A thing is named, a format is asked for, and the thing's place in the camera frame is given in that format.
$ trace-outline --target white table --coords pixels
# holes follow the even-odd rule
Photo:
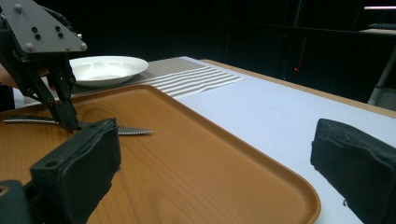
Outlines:
[[[226,71],[245,80],[179,101],[309,181],[321,201],[317,223],[361,223],[343,205],[344,198],[310,163],[317,122],[321,118],[341,121],[396,147],[396,119],[261,78]]]

